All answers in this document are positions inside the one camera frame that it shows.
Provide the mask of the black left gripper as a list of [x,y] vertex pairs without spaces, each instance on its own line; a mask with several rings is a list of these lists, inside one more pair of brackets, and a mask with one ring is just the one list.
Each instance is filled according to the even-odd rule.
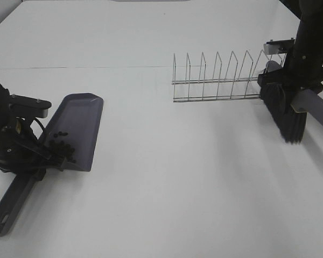
[[46,146],[40,118],[0,115],[0,171],[34,175],[49,168],[63,170],[67,161]]

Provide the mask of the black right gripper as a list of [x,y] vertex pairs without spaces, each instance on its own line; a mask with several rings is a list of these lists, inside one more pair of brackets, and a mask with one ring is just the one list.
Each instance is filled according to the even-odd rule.
[[318,94],[323,91],[323,53],[291,51],[283,65],[270,60],[258,74],[257,83],[261,94],[295,94],[305,89]]

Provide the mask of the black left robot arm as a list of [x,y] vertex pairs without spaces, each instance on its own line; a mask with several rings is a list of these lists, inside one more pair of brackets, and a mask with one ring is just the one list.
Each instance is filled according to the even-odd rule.
[[63,169],[65,156],[45,145],[46,131],[36,137],[33,122],[46,118],[51,102],[12,95],[0,84],[0,170],[32,173],[40,169]]

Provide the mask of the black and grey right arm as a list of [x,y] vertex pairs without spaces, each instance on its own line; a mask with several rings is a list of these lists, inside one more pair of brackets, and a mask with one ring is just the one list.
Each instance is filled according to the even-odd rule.
[[266,54],[285,54],[282,68],[258,76],[262,90],[280,85],[285,91],[323,91],[323,1],[281,1],[299,19],[294,39],[268,41]]

